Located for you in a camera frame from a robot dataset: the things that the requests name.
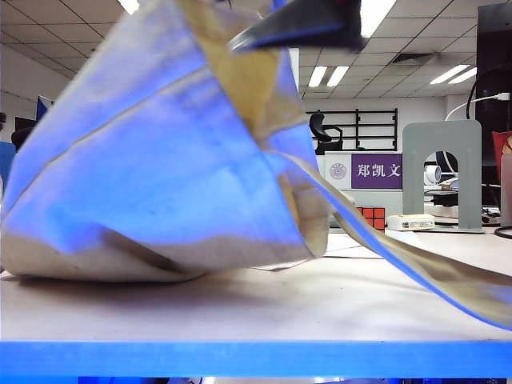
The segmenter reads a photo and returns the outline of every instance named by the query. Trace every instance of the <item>canvas tote bag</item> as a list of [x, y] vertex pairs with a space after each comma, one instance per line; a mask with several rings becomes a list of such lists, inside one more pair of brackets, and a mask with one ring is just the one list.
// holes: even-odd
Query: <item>canvas tote bag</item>
[[287, 54], [233, 55], [253, 14], [153, 0], [125, 17], [17, 155], [2, 266], [178, 282], [321, 257], [327, 215], [468, 314], [512, 327], [512, 278], [388, 238], [317, 170]]

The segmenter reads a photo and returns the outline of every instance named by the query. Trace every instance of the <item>computer monitor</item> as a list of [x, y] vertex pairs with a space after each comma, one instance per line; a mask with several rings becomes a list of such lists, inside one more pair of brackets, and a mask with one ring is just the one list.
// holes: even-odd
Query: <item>computer monitor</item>
[[14, 118], [14, 130], [24, 130], [25, 128], [34, 128], [38, 122], [31, 118]]
[[[477, 68], [478, 75], [487, 72], [478, 80], [477, 98], [512, 92], [512, 4], [478, 8]], [[512, 129], [512, 101], [477, 102], [475, 112], [482, 125], [482, 182], [499, 184], [492, 132]]]

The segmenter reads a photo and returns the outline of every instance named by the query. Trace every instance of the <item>blue table edge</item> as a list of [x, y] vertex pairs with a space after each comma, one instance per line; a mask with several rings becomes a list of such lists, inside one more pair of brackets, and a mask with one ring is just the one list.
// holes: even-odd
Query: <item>blue table edge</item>
[[1, 341], [0, 377], [510, 378], [512, 341]]

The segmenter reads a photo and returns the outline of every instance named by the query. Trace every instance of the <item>black shelf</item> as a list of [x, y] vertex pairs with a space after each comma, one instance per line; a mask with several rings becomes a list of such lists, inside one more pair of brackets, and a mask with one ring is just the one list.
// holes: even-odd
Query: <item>black shelf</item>
[[[343, 140], [355, 140], [355, 147], [361, 146], [361, 140], [393, 140], [392, 147], [389, 148], [366, 148], [367, 150], [379, 150], [379, 151], [396, 151], [398, 150], [398, 108], [393, 110], [314, 110], [307, 111], [307, 114], [314, 114], [320, 112], [322, 114], [353, 114], [354, 115], [354, 123], [332, 123], [334, 126], [338, 126], [340, 128], [355, 128], [354, 136], [345, 136], [343, 135]], [[386, 123], [364, 123], [361, 122], [361, 114], [392, 114], [391, 119], [393, 122]], [[367, 127], [392, 127], [394, 128], [394, 133], [392, 135], [389, 134], [376, 134], [376, 135], [368, 135], [361, 134], [361, 130]], [[333, 139], [339, 139], [339, 136], [333, 136]]]

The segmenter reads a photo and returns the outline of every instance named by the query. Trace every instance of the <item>fluorescent light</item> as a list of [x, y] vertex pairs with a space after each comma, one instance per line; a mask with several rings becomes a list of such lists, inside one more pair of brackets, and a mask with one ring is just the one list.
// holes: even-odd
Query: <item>fluorescent light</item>
[[134, 14], [134, 12], [138, 10], [137, 0], [118, 0], [118, 2], [129, 14]]
[[326, 73], [326, 66], [317, 66], [314, 68], [313, 74], [311, 75], [309, 86], [319, 86], [323, 79], [323, 75]]
[[461, 64], [460, 66], [454, 66], [448, 72], [445, 72], [444, 74], [442, 74], [438, 78], [435, 78], [434, 80], [432, 80], [430, 82], [430, 84], [440, 84], [442, 82], [445, 82], [446, 80], [448, 80], [449, 78], [452, 78], [453, 76], [455, 76], [459, 72], [464, 71], [464, 69], [467, 68], [468, 66], [469, 65], [467, 65], [467, 64]]
[[339, 84], [339, 82], [342, 80], [343, 76], [345, 76], [345, 73], [348, 71], [348, 66], [338, 66], [334, 70], [332, 76], [330, 77], [329, 82], [327, 83], [327, 86], [336, 86]]
[[463, 82], [464, 80], [467, 80], [468, 78], [472, 78], [477, 74], [477, 68], [472, 68], [468, 70], [467, 72], [461, 74], [460, 76], [457, 76], [453, 80], [450, 80], [449, 84], [459, 84], [460, 82]]
[[370, 38], [395, 3], [396, 0], [362, 0], [361, 36]]

